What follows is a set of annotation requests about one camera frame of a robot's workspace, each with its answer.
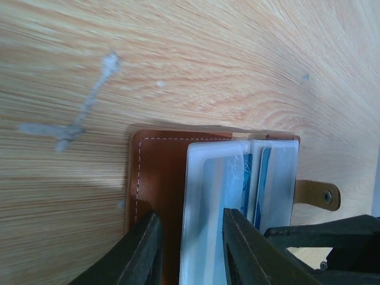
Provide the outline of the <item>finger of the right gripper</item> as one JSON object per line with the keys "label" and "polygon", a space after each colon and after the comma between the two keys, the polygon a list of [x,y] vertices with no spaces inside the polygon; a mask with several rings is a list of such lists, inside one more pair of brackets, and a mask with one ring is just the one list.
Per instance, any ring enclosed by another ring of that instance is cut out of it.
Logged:
{"label": "finger of the right gripper", "polygon": [[331,248],[326,268],[291,261],[321,284],[379,284],[379,218],[367,214],[321,224],[269,228],[264,236],[279,250]]}

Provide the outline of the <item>brown leather card holder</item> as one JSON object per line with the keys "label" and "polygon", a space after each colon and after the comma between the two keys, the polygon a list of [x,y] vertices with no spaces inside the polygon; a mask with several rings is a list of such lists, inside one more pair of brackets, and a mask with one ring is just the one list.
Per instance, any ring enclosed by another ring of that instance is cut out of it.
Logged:
{"label": "brown leather card holder", "polygon": [[[205,162],[252,155],[247,212],[239,211],[254,226],[263,149],[297,147],[299,158],[300,138],[274,131],[143,129],[130,143],[127,225],[134,227],[148,211],[156,211],[163,228],[163,284],[204,284],[210,205]],[[299,180],[296,170],[295,204],[336,211],[341,204],[340,191],[332,183]]]}

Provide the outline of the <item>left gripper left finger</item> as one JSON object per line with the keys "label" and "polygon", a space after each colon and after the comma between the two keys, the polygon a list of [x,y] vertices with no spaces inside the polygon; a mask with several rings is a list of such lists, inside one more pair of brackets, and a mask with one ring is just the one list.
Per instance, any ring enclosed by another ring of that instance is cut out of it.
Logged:
{"label": "left gripper left finger", "polygon": [[163,231],[149,211],[105,256],[71,284],[161,284]]}

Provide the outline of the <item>blue card from holder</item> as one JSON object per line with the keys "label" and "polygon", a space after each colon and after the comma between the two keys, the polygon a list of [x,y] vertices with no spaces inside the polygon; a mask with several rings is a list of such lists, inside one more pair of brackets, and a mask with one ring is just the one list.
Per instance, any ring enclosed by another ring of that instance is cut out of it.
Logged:
{"label": "blue card from holder", "polygon": [[209,159],[206,190],[210,203],[207,216],[204,284],[226,284],[222,240],[223,209],[236,208],[246,214],[251,180],[252,155]]}

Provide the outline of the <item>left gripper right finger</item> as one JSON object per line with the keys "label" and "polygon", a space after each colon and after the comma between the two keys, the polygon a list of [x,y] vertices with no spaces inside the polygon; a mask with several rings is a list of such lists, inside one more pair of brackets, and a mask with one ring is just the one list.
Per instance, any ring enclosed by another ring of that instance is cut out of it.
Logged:
{"label": "left gripper right finger", "polygon": [[223,209],[227,284],[319,284],[294,265],[237,209]]}

